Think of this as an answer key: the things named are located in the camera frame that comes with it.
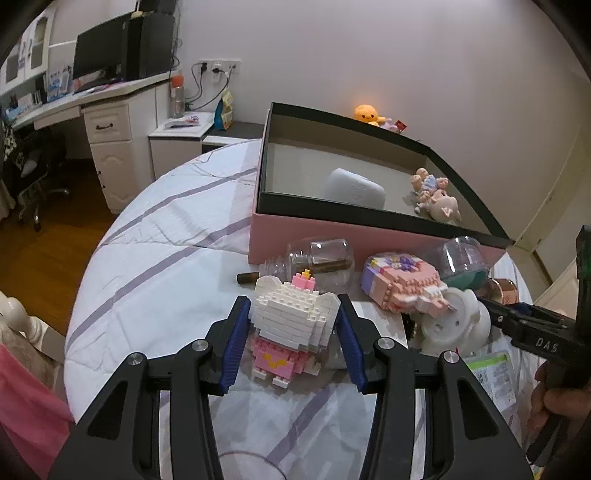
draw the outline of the office chair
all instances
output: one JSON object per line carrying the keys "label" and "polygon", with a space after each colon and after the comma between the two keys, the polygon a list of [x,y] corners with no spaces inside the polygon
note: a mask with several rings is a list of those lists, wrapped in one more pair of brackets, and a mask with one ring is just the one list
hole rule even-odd
{"label": "office chair", "polygon": [[70,196],[67,188],[44,187],[66,156],[66,141],[63,134],[54,134],[48,129],[34,131],[23,140],[15,141],[10,126],[2,122],[5,154],[0,155],[4,157],[0,179],[21,205],[18,222],[24,223],[24,215],[33,208],[33,224],[38,232],[41,230],[40,206],[47,196],[54,193]]}

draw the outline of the pink box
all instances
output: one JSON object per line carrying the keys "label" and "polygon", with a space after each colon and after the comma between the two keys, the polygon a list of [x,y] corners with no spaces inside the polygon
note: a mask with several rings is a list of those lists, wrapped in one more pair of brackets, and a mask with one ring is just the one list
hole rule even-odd
{"label": "pink box", "polygon": [[[335,168],[384,187],[384,209],[323,200],[323,183]],[[449,179],[448,191],[462,213],[459,224],[438,223],[415,213],[410,177],[418,168]],[[376,253],[421,255],[457,236],[476,238],[490,265],[513,243],[476,193],[433,150],[351,118],[271,105],[259,158],[249,263],[282,257],[287,244],[298,239],[345,238],[360,270]]]}

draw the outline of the pink lego crown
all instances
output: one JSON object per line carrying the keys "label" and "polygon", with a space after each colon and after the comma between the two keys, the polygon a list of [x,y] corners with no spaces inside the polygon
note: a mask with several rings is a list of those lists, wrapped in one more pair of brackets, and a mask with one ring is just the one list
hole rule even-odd
{"label": "pink lego crown", "polygon": [[296,273],[291,279],[291,284],[300,290],[314,291],[316,279],[310,276],[310,270],[304,270],[303,273]]}

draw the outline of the bedsheet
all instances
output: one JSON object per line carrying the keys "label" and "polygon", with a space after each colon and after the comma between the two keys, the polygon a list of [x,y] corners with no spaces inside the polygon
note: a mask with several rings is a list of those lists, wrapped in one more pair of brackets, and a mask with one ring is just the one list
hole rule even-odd
{"label": "bedsheet", "polygon": [[[80,285],[66,338],[64,380],[76,420],[131,352],[177,352],[226,318],[236,296],[249,295],[236,274],[248,265],[249,223],[260,140],[223,147],[169,172],[117,218],[93,254]],[[505,255],[493,275],[514,280],[531,297]],[[406,345],[399,316],[385,313],[354,287],[353,305],[383,335]],[[511,349],[502,336],[489,350]],[[508,419],[519,440],[539,361],[512,352],[519,368],[519,412]],[[210,397],[217,449],[226,480],[355,479],[359,477],[375,406],[345,371],[298,376],[287,391],[250,378],[245,352],[236,384]],[[172,478],[170,395],[161,395],[162,479]],[[417,392],[413,478],[422,478],[424,399]]]}

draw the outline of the orange plush toy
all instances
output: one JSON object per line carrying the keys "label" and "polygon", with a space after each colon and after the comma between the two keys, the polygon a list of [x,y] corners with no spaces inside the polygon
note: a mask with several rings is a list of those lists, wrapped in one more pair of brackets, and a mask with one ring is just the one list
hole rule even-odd
{"label": "orange plush toy", "polygon": [[386,121],[386,117],[378,116],[378,113],[375,111],[375,108],[371,105],[359,105],[355,109],[354,118],[356,120],[359,120],[360,122],[375,125],[376,127],[379,127],[380,124],[383,124]]}

